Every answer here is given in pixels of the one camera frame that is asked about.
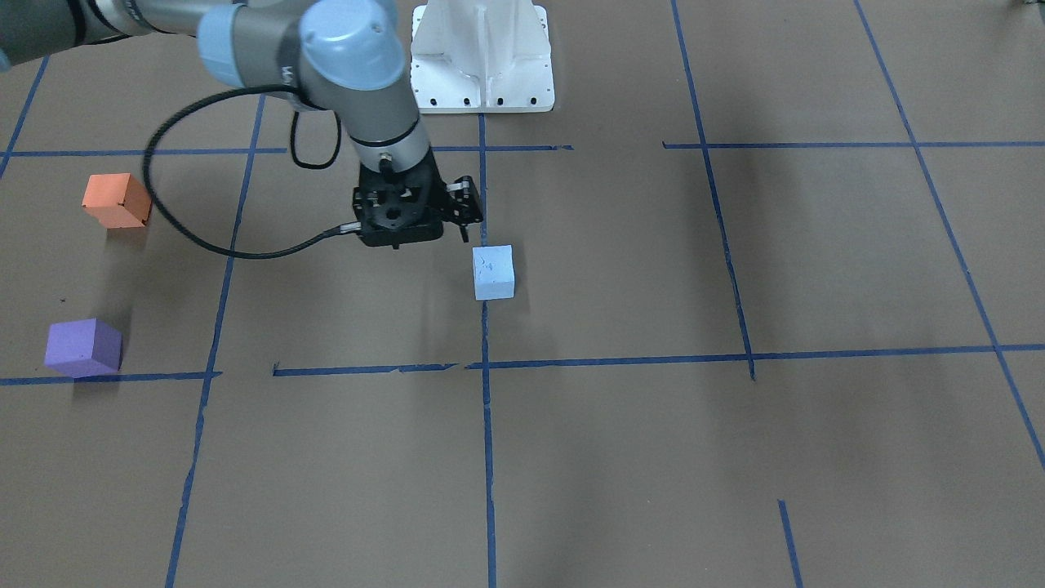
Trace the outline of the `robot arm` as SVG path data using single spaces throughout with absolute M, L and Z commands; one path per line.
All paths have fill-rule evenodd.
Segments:
M 275 96 L 298 111 L 329 111 L 359 160 L 354 222 L 310 239 L 356 234 L 367 246 L 402 246 L 461 234 L 484 212 L 474 180 L 441 178 L 397 36 L 392 1 L 4 1 L 2 70 L 78 46 L 150 33 L 193 37 L 228 91 L 176 112 L 145 146 L 142 182 L 153 207 L 198 246 L 246 258 L 180 224 L 154 191 L 152 160 L 176 123 L 238 96 Z

